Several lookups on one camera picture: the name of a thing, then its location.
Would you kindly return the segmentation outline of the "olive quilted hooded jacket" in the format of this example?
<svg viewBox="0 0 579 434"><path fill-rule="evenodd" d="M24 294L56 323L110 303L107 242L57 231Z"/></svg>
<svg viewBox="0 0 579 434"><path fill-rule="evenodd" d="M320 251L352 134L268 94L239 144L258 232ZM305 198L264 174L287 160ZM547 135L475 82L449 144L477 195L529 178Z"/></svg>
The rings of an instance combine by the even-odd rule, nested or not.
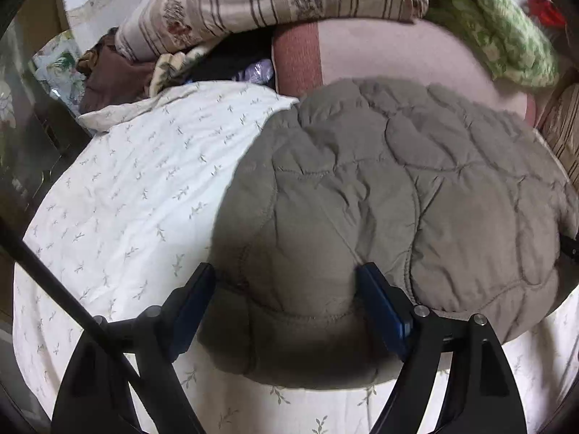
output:
<svg viewBox="0 0 579 434"><path fill-rule="evenodd" d="M577 286L578 196L519 116L437 85L341 80L270 117L219 207L198 340L218 369L288 388L389 381L400 360L355 296L373 263L414 304L510 341Z"/></svg>

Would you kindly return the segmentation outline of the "white leaf-print duvet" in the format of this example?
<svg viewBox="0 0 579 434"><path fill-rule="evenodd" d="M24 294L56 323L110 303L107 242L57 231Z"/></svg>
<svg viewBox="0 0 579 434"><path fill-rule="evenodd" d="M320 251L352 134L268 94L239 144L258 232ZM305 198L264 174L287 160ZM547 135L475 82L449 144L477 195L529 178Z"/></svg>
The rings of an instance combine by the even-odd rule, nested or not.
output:
<svg viewBox="0 0 579 434"><path fill-rule="evenodd" d="M210 263L219 207L264 124L302 99L211 81L84 115L94 137L45 196L26 244L90 314L118 322L163 303ZM502 345L538 432L578 372L578 283ZM218 369L198 334L176 372L210 433L366 433L397 378L342 389L260 383Z"/></svg>

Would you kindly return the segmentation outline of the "green white patterned blanket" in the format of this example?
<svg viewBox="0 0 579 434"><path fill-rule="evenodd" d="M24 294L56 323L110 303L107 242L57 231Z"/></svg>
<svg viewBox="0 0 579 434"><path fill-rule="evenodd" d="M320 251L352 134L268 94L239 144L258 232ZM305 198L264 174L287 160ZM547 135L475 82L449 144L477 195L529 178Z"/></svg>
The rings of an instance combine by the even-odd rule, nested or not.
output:
<svg viewBox="0 0 579 434"><path fill-rule="evenodd" d="M429 0L426 19L466 42L494 80L528 88L558 82L553 44L514 0Z"/></svg>

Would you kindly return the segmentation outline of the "red cloth item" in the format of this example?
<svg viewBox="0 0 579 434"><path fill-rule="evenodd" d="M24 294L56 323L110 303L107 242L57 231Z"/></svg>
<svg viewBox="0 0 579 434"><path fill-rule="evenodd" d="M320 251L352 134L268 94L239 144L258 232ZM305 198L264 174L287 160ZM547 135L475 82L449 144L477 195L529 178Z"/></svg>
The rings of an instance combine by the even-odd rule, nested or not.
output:
<svg viewBox="0 0 579 434"><path fill-rule="evenodd" d="M552 29L564 29L566 20L550 0L527 0L529 13L535 17L542 26Z"/></svg>

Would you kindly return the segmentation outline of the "brown crumpled garment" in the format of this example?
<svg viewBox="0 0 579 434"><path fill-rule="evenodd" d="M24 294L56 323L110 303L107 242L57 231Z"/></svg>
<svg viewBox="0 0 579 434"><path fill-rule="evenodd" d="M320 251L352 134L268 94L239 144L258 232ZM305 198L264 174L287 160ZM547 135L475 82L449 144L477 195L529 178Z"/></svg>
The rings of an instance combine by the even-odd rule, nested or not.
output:
<svg viewBox="0 0 579 434"><path fill-rule="evenodd" d="M85 76L81 114L149 97L155 63L131 62L119 54L115 45L117 30L109 29L77 61L77 71Z"/></svg>

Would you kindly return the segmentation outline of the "pink bed blanket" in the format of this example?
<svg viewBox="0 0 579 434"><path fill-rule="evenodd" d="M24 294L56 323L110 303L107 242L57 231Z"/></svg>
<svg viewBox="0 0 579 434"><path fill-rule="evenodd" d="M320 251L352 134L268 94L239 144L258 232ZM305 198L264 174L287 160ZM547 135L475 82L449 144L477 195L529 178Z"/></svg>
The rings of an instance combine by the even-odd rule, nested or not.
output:
<svg viewBox="0 0 579 434"><path fill-rule="evenodd" d="M273 40L279 93L302 97L342 78L386 76L440 83L495 110L536 120L533 95L493 80L474 52L440 26L385 20L335 19L281 27Z"/></svg>

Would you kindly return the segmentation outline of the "cream leaf-print cloth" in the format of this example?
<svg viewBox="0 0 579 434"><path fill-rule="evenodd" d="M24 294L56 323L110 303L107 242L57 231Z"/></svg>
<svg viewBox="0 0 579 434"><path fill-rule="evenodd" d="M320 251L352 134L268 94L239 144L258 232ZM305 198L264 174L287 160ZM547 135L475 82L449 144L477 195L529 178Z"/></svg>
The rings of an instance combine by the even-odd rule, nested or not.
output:
<svg viewBox="0 0 579 434"><path fill-rule="evenodd" d="M153 69L148 90L149 97L153 98L167 88L184 84L191 70L219 43L220 40L204 42L186 53L175 52L161 55Z"/></svg>

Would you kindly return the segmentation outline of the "floral pillow by door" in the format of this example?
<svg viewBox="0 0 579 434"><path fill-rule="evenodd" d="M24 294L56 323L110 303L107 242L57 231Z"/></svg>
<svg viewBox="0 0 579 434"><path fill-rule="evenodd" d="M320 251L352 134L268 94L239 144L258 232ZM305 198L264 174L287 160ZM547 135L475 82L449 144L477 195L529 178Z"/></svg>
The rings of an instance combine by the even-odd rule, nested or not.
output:
<svg viewBox="0 0 579 434"><path fill-rule="evenodd" d="M77 70L80 48L70 29L50 39L29 63L34 78L46 93L61 102L73 116L80 115L85 76Z"/></svg>

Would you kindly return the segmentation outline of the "purple plastic bag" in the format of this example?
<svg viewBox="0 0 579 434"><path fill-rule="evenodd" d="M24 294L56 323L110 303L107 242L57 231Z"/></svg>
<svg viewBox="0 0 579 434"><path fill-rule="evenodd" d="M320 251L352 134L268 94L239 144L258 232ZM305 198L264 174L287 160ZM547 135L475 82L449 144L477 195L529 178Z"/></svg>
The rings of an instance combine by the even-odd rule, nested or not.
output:
<svg viewBox="0 0 579 434"><path fill-rule="evenodd" d="M272 61L270 59L262 59L237 72L233 80L258 85L269 85L274 80L274 74L275 71Z"/></svg>

